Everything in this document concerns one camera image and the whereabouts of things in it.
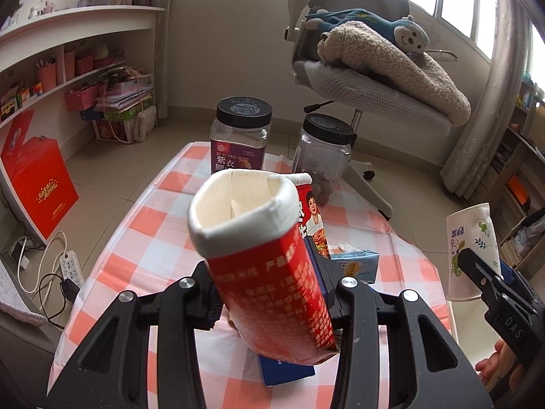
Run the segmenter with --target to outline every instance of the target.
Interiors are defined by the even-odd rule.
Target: red and white tablecloth
[[[290,162],[267,154],[266,170],[288,173]],[[187,145],[161,171],[134,204],[102,251],[78,294],[51,368],[53,385],[67,360],[119,292],[138,295],[163,291],[191,275],[202,259],[187,231],[187,209],[193,195],[210,176],[210,143]],[[341,181],[322,209],[330,244],[350,244],[380,254],[377,291],[398,295],[418,291],[450,329],[439,275],[422,252],[398,237],[380,213]],[[274,387],[262,384],[257,355],[250,351],[226,316],[210,332],[196,331],[197,353],[209,409],[328,409],[338,356],[315,366],[316,375]],[[385,330],[381,341],[386,344]],[[148,356],[148,403],[157,408],[156,327]],[[388,407],[388,354],[381,350],[380,407]]]

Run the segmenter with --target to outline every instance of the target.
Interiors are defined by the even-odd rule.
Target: transparent jar
[[[231,97],[217,105],[211,130],[211,172],[262,169],[273,109],[262,100]]]
[[[328,203],[337,187],[354,139],[354,130],[344,121],[319,113],[305,117],[292,173],[306,172],[312,177],[312,192],[319,206]]]

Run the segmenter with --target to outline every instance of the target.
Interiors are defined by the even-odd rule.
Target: beige fleece blanket
[[[389,77],[395,88],[445,114],[453,126],[465,124],[471,115],[468,99],[443,68],[428,54],[407,56],[361,21],[334,28],[318,44],[325,64],[339,61],[360,72]]]

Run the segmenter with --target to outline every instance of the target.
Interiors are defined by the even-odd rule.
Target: jar lid
[[[354,130],[350,125],[324,114],[307,115],[303,129],[314,138],[332,145],[351,145],[354,139]]]
[[[217,104],[216,118],[227,126],[256,129],[271,122],[272,111],[273,108],[262,100],[230,97]]]

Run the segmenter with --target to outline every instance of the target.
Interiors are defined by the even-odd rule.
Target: silver screw
[[[344,277],[341,280],[341,284],[344,287],[356,287],[358,285],[358,280],[356,280],[356,278],[352,278],[352,277]]]
[[[178,282],[178,285],[182,289],[190,289],[193,286],[195,286],[195,280],[193,280],[193,278],[191,278],[191,277],[185,277],[185,278],[182,278],[182,280],[180,280]]]
[[[403,297],[408,302],[415,302],[418,300],[418,294],[412,289],[407,289],[407,291],[403,292]]]
[[[119,301],[122,303],[128,303],[134,297],[135,295],[131,291],[123,291],[121,294],[119,294]]]

